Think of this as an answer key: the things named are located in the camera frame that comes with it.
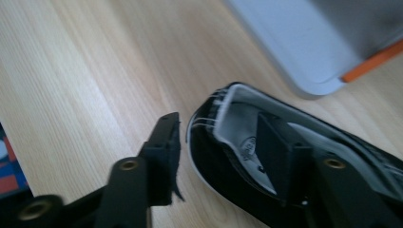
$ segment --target wood grain surface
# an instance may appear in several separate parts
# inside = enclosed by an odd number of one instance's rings
[[[0,1],[0,121],[35,195],[71,202],[101,187],[160,116],[180,112],[186,202],[153,208],[154,227],[266,227],[190,164],[186,125],[216,88],[256,86],[403,159],[402,71],[399,55],[303,100],[222,1]]]

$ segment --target light wood tabletop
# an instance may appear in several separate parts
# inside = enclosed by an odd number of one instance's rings
[[[34,195],[68,203],[103,186],[159,117],[180,112],[186,202],[153,208],[154,227],[266,227],[190,164],[186,125],[215,89],[245,82],[403,159],[402,72],[399,55],[304,100],[222,1],[0,2],[0,121]]]

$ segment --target wooden table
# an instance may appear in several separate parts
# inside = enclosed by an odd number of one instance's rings
[[[186,202],[155,227],[265,227],[208,189],[183,135],[216,88],[243,81],[403,159],[403,55],[335,94],[296,96],[221,1],[0,2],[0,121],[34,195],[71,202],[181,113]]]

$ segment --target shoe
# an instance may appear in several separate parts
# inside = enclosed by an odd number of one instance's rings
[[[271,227],[313,226],[307,214],[320,207],[312,191],[321,185],[312,178],[313,173],[321,172],[317,171],[318,160],[335,170],[338,165],[351,166],[345,170],[357,176],[345,179],[363,180],[363,189],[368,188],[371,196],[386,205],[385,210],[392,211],[391,219],[402,221],[401,160],[249,85],[233,83],[214,92],[191,118],[186,142],[201,179]],[[337,159],[323,160],[326,156]],[[341,190],[346,196],[354,191],[355,186]],[[329,209],[326,202],[321,207]],[[329,220],[336,217],[332,210],[323,214]],[[326,222],[330,221],[317,221],[316,225]]]

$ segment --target brass screw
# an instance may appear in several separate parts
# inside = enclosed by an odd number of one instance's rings
[[[335,169],[343,169],[346,167],[346,164],[344,164],[343,162],[339,161],[339,160],[335,160],[335,159],[327,159],[325,161],[323,161],[327,166],[331,167],[331,168],[335,168]]]
[[[51,202],[46,199],[37,200],[30,205],[28,205],[21,213],[18,215],[20,220],[31,220],[37,219],[43,216],[50,208]]]
[[[130,160],[130,161],[125,161],[121,164],[120,168],[124,171],[127,170],[132,170],[137,168],[137,166],[139,166],[139,163],[137,161],[134,160]]]

